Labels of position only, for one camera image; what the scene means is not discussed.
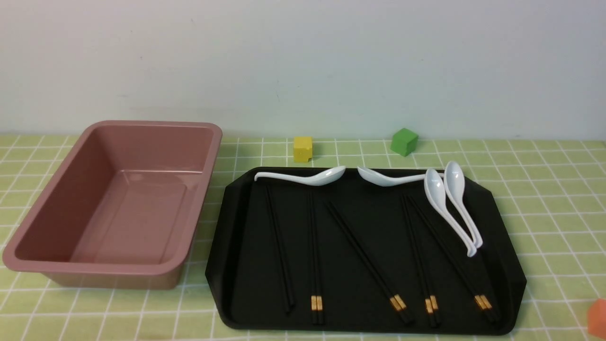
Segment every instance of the spoon handle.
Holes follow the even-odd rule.
[[[272,178],[278,180],[291,181],[294,183],[309,184],[309,180],[307,178],[272,172],[258,172],[257,174],[255,174],[255,181],[257,181],[258,178]]]
[[[484,244],[484,240],[482,239],[482,235],[480,234],[480,231],[478,231],[478,227],[476,226],[476,223],[473,222],[471,215],[469,215],[469,212],[467,211],[467,208],[465,208],[465,205],[463,204],[462,201],[460,201],[460,200],[453,201],[453,204],[454,204],[454,207],[456,208],[456,210],[459,211],[459,214],[461,215],[461,217],[463,218],[463,221],[467,225],[467,229],[471,233],[471,239],[473,240],[473,245],[476,247],[476,249],[479,249],[480,246],[482,246]]]
[[[453,228],[453,230],[457,233],[459,238],[463,241],[463,244],[467,247],[467,257],[473,257],[476,254],[476,246],[474,246],[473,241],[469,238],[465,230],[457,223],[455,218],[448,212],[444,212],[442,210],[438,211],[442,218],[446,220],[446,222]]]

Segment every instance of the plastic spoon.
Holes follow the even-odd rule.
[[[324,186],[325,184],[329,184],[333,181],[338,180],[343,176],[345,172],[345,166],[339,166],[331,169],[327,169],[323,172],[320,172],[316,175],[312,175],[310,177],[297,177],[295,175],[287,175],[280,173],[272,173],[272,172],[258,172],[255,174],[255,181],[258,178],[274,178],[285,181],[291,181],[294,183],[306,184],[307,186]]]
[[[373,183],[381,187],[397,186],[399,184],[411,183],[413,181],[419,181],[425,178],[425,174],[409,175],[407,177],[401,178],[392,178],[366,167],[358,167],[358,174],[360,174],[360,176],[369,183]]]
[[[446,220],[446,222],[458,234],[459,238],[461,238],[467,247],[467,257],[475,255],[477,249],[473,245],[472,240],[465,233],[459,223],[456,222],[453,216],[450,215],[448,209],[446,208],[446,192],[444,191],[444,183],[435,169],[430,168],[425,173],[425,195],[427,196],[427,200],[429,200],[429,203],[433,209],[435,209],[436,212],[438,212],[442,218]]]
[[[473,219],[471,219],[471,215],[469,215],[469,212],[467,212],[467,209],[463,204],[463,193],[465,192],[465,176],[463,175],[463,170],[457,162],[450,161],[446,165],[444,174],[444,188],[446,189],[446,195],[448,195],[448,198],[453,203],[454,208],[459,211],[459,214],[467,225],[467,228],[471,233],[473,245],[479,249],[484,241],[482,240],[480,231],[478,231],[478,227],[473,222]]]

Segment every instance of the chopsticks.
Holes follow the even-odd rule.
[[[311,268],[311,323],[324,324],[324,306],[322,304],[322,283],[320,279],[320,254],[318,249],[318,227],[316,225],[316,211],[313,194],[308,196],[309,210],[309,245]]]
[[[271,189],[269,188],[269,186],[266,186],[265,189],[265,198],[267,200],[267,209],[271,220],[274,243],[278,252],[278,275],[280,277],[282,301],[284,304],[284,311],[288,314],[295,306],[295,294],[293,291],[293,284],[292,279],[290,277],[288,262],[286,261],[286,250],[284,247],[284,240],[282,239],[282,231],[280,230],[278,216],[276,215],[276,210],[274,209]]]
[[[437,233],[435,227],[431,224],[431,222],[429,221],[427,216],[424,214],[424,212],[421,209],[421,207],[419,206],[419,204],[417,204],[417,202],[415,202],[410,197],[405,197],[404,201],[408,201],[415,208],[415,210],[418,213],[418,215],[420,216],[421,220],[423,220],[425,225],[429,228],[434,239],[438,242],[438,244],[440,244],[440,247],[442,248],[444,253],[446,253],[446,256],[450,260],[450,263],[453,265],[453,267],[459,274],[459,277],[465,283],[465,286],[467,287],[467,289],[471,292],[471,295],[473,296],[474,301],[476,302],[478,307],[480,307],[482,312],[486,315],[486,318],[488,319],[488,321],[490,323],[494,323],[494,322],[498,321],[499,317],[496,315],[496,313],[492,307],[492,304],[490,304],[490,301],[488,300],[488,298],[486,298],[486,295],[483,294],[482,291],[478,290],[477,287],[475,287],[473,281],[469,279],[469,276],[465,273],[462,265],[453,256],[452,252],[446,245],[446,242],[444,241],[444,239],[442,239],[440,234]]]
[[[400,196],[400,199],[402,202],[402,209],[404,211],[405,222],[408,227],[407,231],[408,238],[410,240],[410,246],[413,251],[413,257],[415,258],[417,273],[419,275],[421,288],[423,290],[423,296],[425,297],[425,311],[427,311],[427,315],[429,316],[430,326],[432,328],[436,328],[438,327],[438,325],[440,325],[440,323],[442,323],[442,319],[440,317],[438,300],[436,299],[435,290],[431,281],[431,275],[425,271],[427,267],[424,265],[421,238],[417,238],[417,235],[415,233],[412,220],[410,219],[410,213],[406,205],[405,197],[402,195]]]
[[[356,236],[354,230],[352,230],[343,215],[339,213],[339,210],[337,209],[335,204],[330,201],[327,201],[326,206],[328,207],[328,211],[331,213],[332,217],[337,222],[337,225],[340,227],[343,234],[345,234],[351,246],[358,253],[358,256],[360,257],[370,274],[373,276],[373,279],[375,280],[377,285],[381,288],[381,291],[383,291],[383,294],[386,296],[393,309],[397,312],[400,319],[405,324],[411,323],[413,319],[408,313],[406,304],[404,303],[398,292],[393,288],[393,285],[388,282],[387,277],[384,276],[382,274],[382,271],[379,270],[376,260],[373,259],[369,253],[364,251],[367,248],[363,247],[362,240],[358,236]]]

